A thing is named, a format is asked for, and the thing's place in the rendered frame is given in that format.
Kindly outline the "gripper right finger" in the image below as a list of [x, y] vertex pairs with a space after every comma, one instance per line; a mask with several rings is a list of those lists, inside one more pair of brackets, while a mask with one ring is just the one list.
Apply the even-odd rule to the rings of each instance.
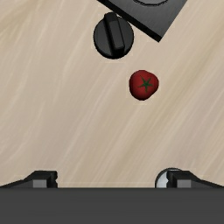
[[168, 171], [168, 188], [222, 188], [222, 185], [197, 178], [189, 171]]

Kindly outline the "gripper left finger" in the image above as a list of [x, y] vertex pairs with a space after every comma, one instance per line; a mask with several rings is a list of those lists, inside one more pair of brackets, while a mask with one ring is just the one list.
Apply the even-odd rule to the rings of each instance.
[[1, 188], [57, 188], [56, 171], [34, 171], [24, 179], [1, 185]]

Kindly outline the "stove plate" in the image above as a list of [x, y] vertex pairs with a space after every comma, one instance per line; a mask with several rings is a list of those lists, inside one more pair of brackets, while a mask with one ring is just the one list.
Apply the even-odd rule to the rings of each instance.
[[94, 28], [94, 46], [103, 57], [125, 56], [134, 43], [132, 25], [159, 42], [187, 0], [97, 0], [111, 12]]

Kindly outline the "red tomato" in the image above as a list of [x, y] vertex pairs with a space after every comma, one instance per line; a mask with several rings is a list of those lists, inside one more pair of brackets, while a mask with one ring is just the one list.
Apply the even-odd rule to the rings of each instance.
[[138, 70], [129, 78], [129, 91], [139, 101], [149, 99], [158, 90], [158, 86], [158, 77], [145, 70]]

